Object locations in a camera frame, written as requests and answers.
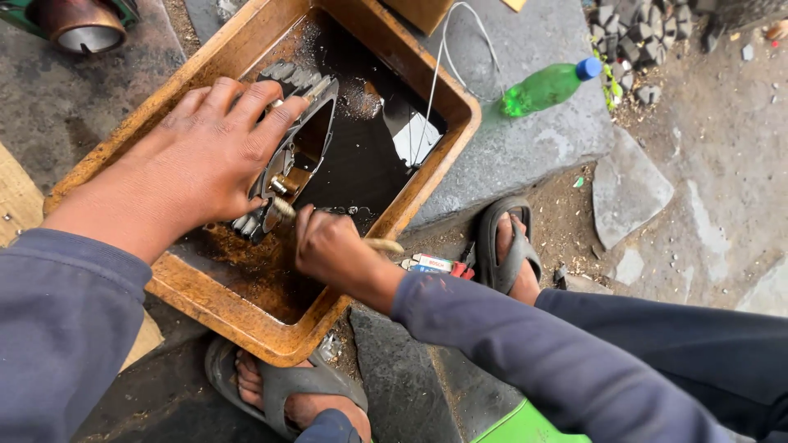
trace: green plastic bottle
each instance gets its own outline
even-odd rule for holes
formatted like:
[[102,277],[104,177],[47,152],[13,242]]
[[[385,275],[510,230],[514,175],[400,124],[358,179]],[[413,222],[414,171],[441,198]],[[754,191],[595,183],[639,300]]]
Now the green plastic bottle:
[[602,72],[602,63],[594,57],[577,65],[556,63],[533,73],[509,88],[500,101],[500,111],[509,117],[525,117],[565,102],[580,84]]

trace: orange rusty tray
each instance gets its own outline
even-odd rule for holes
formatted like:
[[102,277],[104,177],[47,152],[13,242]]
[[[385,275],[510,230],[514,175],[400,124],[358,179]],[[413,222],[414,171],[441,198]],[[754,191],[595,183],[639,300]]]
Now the orange rusty tray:
[[[297,52],[292,46],[298,45],[299,37],[288,39],[287,35],[313,8],[328,13],[422,99],[429,97],[435,59],[376,0],[250,0],[53,188],[45,202],[45,212],[50,213],[71,189],[120,158],[187,91],[211,85],[219,76],[248,83],[255,80],[261,65],[279,58],[290,61],[288,57],[295,57],[291,53]],[[443,69],[438,76],[433,108],[445,119],[446,133],[367,236],[396,239],[481,121],[476,100]],[[196,265],[178,255],[178,248],[199,247],[201,236],[221,243],[223,256],[212,259],[230,262],[237,274],[234,279],[228,279],[226,269],[208,270],[204,263]],[[146,290],[261,359],[280,367],[294,366],[320,343],[350,299],[331,288],[310,283],[310,279],[295,271],[291,273],[292,238],[286,237],[292,236],[269,235],[262,244],[250,248],[223,224],[209,224],[187,234],[153,265],[153,279]],[[256,274],[260,277],[238,274],[236,265],[251,262],[262,272]],[[314,290],[314,298],[294,297],[293,287]]]

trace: sleeve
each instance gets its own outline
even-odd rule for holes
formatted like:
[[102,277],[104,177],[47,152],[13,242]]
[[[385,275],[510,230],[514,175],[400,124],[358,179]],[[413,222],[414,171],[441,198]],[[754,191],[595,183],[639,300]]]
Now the sleeve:
[[51,229],[0,251],[0,435],[67,441],[110,387],[143,320],[151,268]]
[[485,286],[409,273],[392,320],[416,340],[459,348],[565,433],[607,443],[729,441],[695,399],[640,360]]

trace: engine component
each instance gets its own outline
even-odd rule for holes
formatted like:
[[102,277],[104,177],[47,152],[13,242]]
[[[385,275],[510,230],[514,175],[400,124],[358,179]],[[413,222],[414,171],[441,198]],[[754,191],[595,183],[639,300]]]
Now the engine component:
[[104,52],[126,41],[139,23],[135,0],[0,0],[0,19],[78,54]]
[[[274,196],[292,204],[318,171],[331,143],[331,124],[339,93],[338,80],[323,76],[316,69],[284,60],[267,66],[257,80],[274,80],[282,86],[285,98],[298,95],[308,100],[310,105],[288,129],[249,191],[250,199],[260,196],[268,199],[268,204],[231,221],[236,233],[254,244],[259,243],[282,219],[280,211],[273,205]],[[266,108],[260,120],[276,105],[272,103]]]

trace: gray slide sandal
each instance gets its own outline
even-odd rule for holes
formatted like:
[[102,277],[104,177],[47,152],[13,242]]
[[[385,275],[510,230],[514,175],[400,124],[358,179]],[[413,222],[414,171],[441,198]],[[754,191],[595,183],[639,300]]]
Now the gray slide sandal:
[[224,337],[216,337],[205,355],[205,371],[210,384],[219,393],[249,415],[271,426],[279,435],[294,441],[300,431],[287,424],[284,402],[293,393],[333,394],[345,396],[367,411],[366,394],[361,385],[329,366],[312,352],[309,362],[314,367],[275,367],[258,361],[262,377],[262,399],[265,412],[241,400],[238,394],[236,353],[240,348]]
[[537,281],[541,279],[541,261],[531,243],[512,221],[511,227],[515,232],[515,238],[511,243],[509,255],[503,262],[498,263],[495,253],[495,237],[498,230],[498,219],[504,212],[517,215],[527,228],[526,235],[533,240],[531,206],[528,204],[528,200],[520,196],[505,197],[491,204],[481,216],[476,236],[476,260],[479,269],[479,283],[508,294],[520,272],[522,261],[528,260],[533,268],[533,273],[537,276]]

